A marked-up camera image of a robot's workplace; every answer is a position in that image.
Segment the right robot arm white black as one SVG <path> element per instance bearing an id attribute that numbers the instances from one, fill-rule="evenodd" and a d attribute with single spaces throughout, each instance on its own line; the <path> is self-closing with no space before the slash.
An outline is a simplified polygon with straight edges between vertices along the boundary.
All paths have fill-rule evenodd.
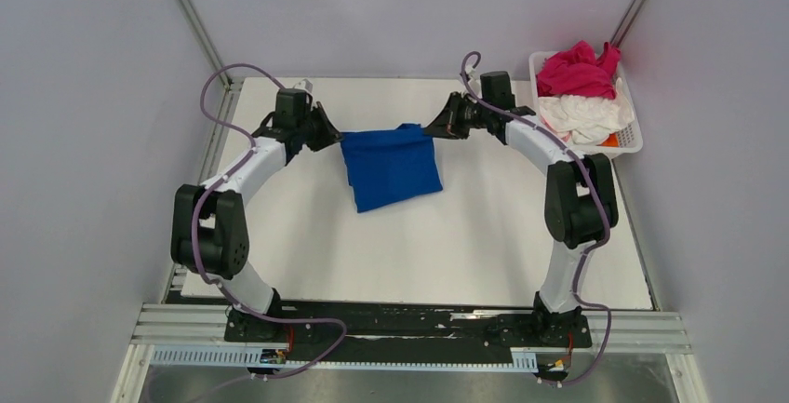
<path id="1" fill-rule="evenodd" d="M 484 129 L 518 151 L 545 177 L 544 220 L 554 240 L 549 268 L 530 312 L 498 316 L 494 328 L 507 347 L 589 347 L 580 296 L 591 254 L 610 238 L 619 219 L 612 168 L 602 154 L 578 154 L 518 106 L 504 71 L 485 73 L 479 90 L 453 92 L 424 134 L 465 140 Z"/>

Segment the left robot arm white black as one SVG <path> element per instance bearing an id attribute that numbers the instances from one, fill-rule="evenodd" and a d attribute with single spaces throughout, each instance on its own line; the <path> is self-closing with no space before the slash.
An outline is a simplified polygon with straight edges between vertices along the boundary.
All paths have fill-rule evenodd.
<path id="1" fill-rule="evenodd" d="M 341 140 L 308 80 L 281 88 L 274 110 L 253 132 L 248 147 L 231 165 L 198 185 L 175 194 L 171 258 L 216 287 L 231 305 L 229 341 L 273 342 L 293 323 L 281 299 L 250 263 L 246 207 L 274 174 L 301 151 L 321 151 Z"/>

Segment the blue printed t-shirt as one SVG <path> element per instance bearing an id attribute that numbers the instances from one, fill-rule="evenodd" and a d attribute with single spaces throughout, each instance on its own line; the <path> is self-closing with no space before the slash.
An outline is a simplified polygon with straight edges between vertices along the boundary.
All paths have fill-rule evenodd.
<path id="1" fill-rule="evenodd" d="M 341 153 L 359 213 L 443 190 L 433 138 L 418 124 L 345 132 Z"/>

